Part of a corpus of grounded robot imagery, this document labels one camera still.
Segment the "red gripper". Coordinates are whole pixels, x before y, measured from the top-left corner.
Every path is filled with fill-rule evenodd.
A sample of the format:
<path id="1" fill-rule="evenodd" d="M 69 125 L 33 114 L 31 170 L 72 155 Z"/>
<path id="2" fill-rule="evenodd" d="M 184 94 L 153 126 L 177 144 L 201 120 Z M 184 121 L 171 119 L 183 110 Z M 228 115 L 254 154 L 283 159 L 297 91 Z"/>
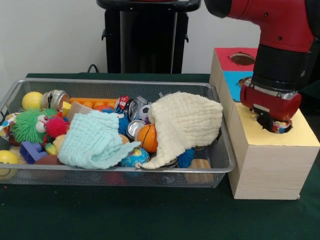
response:
<path id="1" fill-rule="evenodd" d="M 302 96 L 296 91 L 281 93 L 246 82 L 240 90 L 240 102 L 257 114 L 256 121 L 271 133 L 281 134 L 274 121 L 289 121 L 299 109 Z"/>

